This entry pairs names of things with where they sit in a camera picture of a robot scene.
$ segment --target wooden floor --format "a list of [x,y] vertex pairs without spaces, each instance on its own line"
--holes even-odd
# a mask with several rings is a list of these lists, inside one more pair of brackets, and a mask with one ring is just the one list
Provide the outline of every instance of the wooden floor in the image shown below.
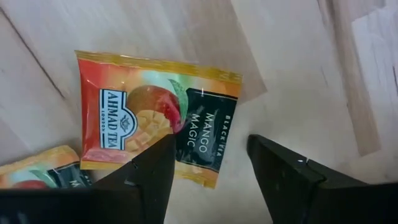
[[369,183],[398,180],[395,0],[0,0],[0,163],[81,150],[74,50],[244,75],[216,190],[174,182],[166,223],[270,223],[261,134]]

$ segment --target light wood surface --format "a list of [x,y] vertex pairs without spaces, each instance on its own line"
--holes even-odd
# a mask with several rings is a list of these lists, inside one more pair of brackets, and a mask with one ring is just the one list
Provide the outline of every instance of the light wood surface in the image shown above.
[[366,182],[398,180],[396,7],[0,0],[0,163],[65,142],[80,150],[79,49],[244,75],[216,190],[176,180],[166,223],[271,222],[245,152],[251,133]]

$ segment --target black plastic object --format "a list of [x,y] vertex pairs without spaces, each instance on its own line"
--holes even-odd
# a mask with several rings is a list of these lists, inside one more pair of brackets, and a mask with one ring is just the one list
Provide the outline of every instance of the black plastic object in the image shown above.
[[0,223],[163,223],[174,165],[168,135],[88,189],[0,190]]
[[398,184],[365,184],[259,135],[247,150],[275,224],[398,223]]

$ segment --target ahmad tea logo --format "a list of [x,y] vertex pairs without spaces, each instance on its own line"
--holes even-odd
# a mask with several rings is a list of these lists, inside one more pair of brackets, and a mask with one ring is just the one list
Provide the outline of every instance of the ahmad tea logo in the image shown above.
[[137,118],[126,107],[126,92],[99,90],[101,147],[124,150],[124,140],[137,129]]

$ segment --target green leaf illustration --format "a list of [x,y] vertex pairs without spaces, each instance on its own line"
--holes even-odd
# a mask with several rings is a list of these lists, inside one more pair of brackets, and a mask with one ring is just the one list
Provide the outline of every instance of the green leaf illustration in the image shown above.
[[48,187],[58,188],[57,183],[53,180],[53,178],[47,173],[47,171],[42,170],[30,170],[32,174],[34,174],[41,181],[45,182]]
[[180,114],[182,122],[187,118],[188,113],[188,95],[186,89],[177,81],[169,79],[170,83],[173,85],[175,94],[178,98],[178,103],[180,104]]

